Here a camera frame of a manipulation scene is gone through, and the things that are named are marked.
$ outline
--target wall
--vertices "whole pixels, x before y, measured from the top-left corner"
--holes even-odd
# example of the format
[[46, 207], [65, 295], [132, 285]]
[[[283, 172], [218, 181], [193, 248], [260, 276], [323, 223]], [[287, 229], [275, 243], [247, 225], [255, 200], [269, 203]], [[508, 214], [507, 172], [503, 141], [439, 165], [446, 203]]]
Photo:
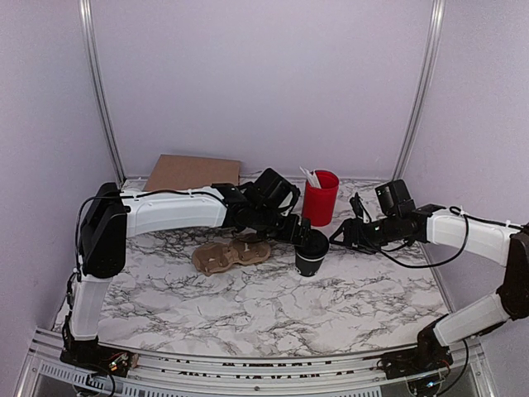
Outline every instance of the wall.
[[95, 0], [107, 100], [128, 175], [160, 153], [391, 176], [431, 1]]
[[[463, 205], [528, 222], [529, 2], [449, 0], [436, 72], [405, 174], [417, 204]], [[435, 260], [453, 250], [428, 247]], [[470, 255], [441, 268], [460, 308], [495, 290], [503, 269]], [[529, 322], [483, 337], [499, 395], [527, 395]]]
[[77, 2], [0, 2], [0, 395], [74, 267], [80, 202], [113, 180]]

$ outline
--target brown cardboard box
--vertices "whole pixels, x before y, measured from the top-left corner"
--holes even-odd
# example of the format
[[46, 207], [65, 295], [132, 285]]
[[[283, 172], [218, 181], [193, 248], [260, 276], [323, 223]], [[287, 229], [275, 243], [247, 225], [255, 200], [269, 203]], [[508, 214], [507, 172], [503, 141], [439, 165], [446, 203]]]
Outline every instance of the brown cardboard box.
[[240, 161], [161, 155], [144, 191], [196, 189], [211, 184], [239, 184]]

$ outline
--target white panel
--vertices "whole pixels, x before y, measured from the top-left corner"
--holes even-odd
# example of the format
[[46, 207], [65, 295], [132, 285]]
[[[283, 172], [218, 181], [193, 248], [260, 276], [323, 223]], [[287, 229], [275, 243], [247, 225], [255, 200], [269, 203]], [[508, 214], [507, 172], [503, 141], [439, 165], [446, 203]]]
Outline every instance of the white panel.
[[94, 0], [129, 175], [160, 153], [389, 177], [422, 67], [431, 1]]

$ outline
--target red cup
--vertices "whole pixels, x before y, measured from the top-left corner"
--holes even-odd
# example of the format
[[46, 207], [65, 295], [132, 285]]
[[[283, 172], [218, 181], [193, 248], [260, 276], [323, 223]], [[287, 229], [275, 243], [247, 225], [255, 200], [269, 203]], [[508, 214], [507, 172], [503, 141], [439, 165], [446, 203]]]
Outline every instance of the red cup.
[[332, 220], [340, 181], [330, 171], [315, 172], [322, 188], [313, 188], [305, 182], [302, 216], [309, 218], [312, 226], [326, 226]]

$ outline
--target white marble surface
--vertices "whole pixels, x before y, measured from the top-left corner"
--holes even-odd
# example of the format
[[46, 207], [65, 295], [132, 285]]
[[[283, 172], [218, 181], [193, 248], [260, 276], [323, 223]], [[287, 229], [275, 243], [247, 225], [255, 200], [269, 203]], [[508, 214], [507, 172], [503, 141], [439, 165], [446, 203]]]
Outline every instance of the white marble surface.
[[[303, 191], [301, 180], [294, 181]], [[356, 191], [368, 210], [379, 214], [378, 184], [342, 180], [335, 219], [324, 233], [351, 217], [348, 200]], [[196, 355], [320, 356], [415, 342], [418, 331], [447, 313], [430, 270], [404, 269], [382, 256], [338, 246], [331, 246], [312, 278], [295, 270], [291, 246], [273, 242], [263, 264], [199, 274], [190, 259], [193, 251], [230, 237], [221, 229], [191, 228], [130, 239], [126, 267], [105, 298], [100, 339]], [[418, 247], [396, 257], [426, 263]], [[61, 309], [55, 330], [67, 311]]]

